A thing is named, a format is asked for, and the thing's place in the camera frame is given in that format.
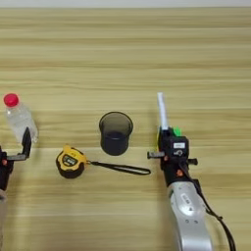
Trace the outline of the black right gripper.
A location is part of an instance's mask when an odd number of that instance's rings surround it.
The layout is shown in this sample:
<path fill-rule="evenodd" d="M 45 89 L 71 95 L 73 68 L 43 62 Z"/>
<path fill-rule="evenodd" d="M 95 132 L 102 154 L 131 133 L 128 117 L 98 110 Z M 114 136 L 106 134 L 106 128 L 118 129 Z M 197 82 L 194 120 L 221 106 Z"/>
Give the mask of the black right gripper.
<path fill-rule="evenodd" d="M 178 181 L 190 181 L 189 166 L 198 165 L 196 158 L 189 159 L 186 155 L 180 155 L 179 153 L 165 153 L 166 142 L 168 136 L 175 136 L 174 129 L 159 130 L 159 151 L 160 152 L 148 152 L 148 159 L 159 159 L 160 167 L 164 173 L 166 185 L 171 185 Z"/>

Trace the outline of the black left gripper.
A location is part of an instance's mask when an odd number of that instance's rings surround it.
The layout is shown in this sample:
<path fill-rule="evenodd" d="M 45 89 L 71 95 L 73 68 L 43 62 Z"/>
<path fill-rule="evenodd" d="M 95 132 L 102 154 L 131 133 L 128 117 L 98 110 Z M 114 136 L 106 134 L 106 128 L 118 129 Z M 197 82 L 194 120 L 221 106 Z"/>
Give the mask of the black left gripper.
<path fill-rule="evenodd" d="M 29 157 L 31 149 L 31 137 L 28 127 L 25 129 L 22 146 L 23 151 L 21 153 L 8 157 L 7 153 L 0 148 L 0 189 L 2 190 L 7 189 L 9 176 L 14 168 L 13 161 L 25 161 Z"/>

